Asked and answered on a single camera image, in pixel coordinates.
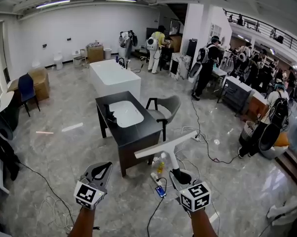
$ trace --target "sink basin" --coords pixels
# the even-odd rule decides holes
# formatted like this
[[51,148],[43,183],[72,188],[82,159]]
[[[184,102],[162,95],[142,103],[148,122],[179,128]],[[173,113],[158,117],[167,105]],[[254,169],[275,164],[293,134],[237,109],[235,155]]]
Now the sink basin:
[[120,127],[126,128],[144,120],[143,115],[130,101],[121,101],[109,105],[110,111],[114,112],[117,119],[117,124]]

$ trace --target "metal railing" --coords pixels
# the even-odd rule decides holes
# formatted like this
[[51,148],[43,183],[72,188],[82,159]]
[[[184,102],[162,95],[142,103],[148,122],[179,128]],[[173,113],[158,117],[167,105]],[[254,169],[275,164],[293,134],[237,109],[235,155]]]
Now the metal railing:
[[247,27],[248,29],[252,29],[258,33],[266,35],[269,38],[276,40],[277,42],[285,45],[286,47],[297,53],[297,40],[286,34],[285,32],[255,18],[251,18],[227,10],[224,10],[224,12],[230,23]]

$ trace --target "gray tile floor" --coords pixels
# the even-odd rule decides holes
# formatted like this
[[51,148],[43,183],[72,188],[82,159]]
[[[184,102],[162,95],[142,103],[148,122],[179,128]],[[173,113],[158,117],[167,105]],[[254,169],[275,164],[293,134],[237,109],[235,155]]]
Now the gray tile floor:
[[[139,68],[140,64],[133,59],[132,69]],[[166,71],[153,75],[146,67],[138,74],[142,78],[141,103],[144,106],[149,97],[177,94],[182,101],[174,120],[167,126],[167,138],[179,135],[179,128],[183,126],[197,127],[189,95],[191,84],[173,80]],[[109,193],[96,210],[95,226],[101,230],[94,231],[94,236],[147,236],[146,226],[159,200],[150,187],[155,187],[149,176],[152,167],[143,163],[128,169],[125,178],[121,177],[115,142],[112,137],[101,137],[95,90],[88,77],[87,68],[74,68],[72,64],[60,71],[49,71],[50,98],[40,102],[41,112],[35,105],[30,106],[30,118],[25,109],[21,109],[12,145],[22,162],[47,178],[55,192],[73,208],[75,215],[79,212],[73,198],[76,180],[89,164],[112,161],[113,171],[107,186]],[[194,104],[201,130],[207,134],[211,156],[229,161],[237,155],[243,123],[234,116],[233,110],[222,103],[217,104],[208,92]],[[82,127],[61,132],[63,128],[81,122]],[[36,131],[54,134],[37,134]],[[206,212],[217,232],[220,221],[221,237],[257,237],[269,223],[265,218],[269,207],[281,205],[297,192],[295,184],[276,163],[259,154],[251,159],[236,158],[228,165],[214,163],[207,156],[205,144],[189,140],[177,156],[197,165],[201,178],[212,189],[213,204],[220,220],[212,205]],[[188,161],[184,163],[188,170],[197,173]],[[22,168],[16,181],[7,180],[5,185],[11,194],[5,197],[1,209],[13,236],[65,235],[66,229],[53,224],[53,209],[43,202],[47,196],[52,196],[52,192],[40,176]],[[192,236],[190,219],[174,200],[174,189],[169,187],[167,194],[151,221],[151,236]],[[53,208],[54,200],[50,197],[47,200]],[[66,209],[57,202],[55,211],[56,223],[64,225],[62,217]],[[285,236],[287,229],[273,227],[266,230],[263,237]]]

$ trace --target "yellow bottle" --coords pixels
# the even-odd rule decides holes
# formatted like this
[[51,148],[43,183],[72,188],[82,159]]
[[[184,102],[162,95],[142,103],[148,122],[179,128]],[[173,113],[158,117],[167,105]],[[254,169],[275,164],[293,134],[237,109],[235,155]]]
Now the yellow bottle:
[[157,169],[158,174],[161,174],[163,172],[164,165],[165,165],[165,162],[162,161]]

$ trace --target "white pants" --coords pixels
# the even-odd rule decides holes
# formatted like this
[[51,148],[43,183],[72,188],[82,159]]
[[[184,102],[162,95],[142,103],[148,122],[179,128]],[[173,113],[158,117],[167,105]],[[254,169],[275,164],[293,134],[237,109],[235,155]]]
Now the white pants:
[[148,71],[152,70],[152,73],[156,73],[158,63],[160,58],[160,50],[149,51],[149,63],[148,63]]

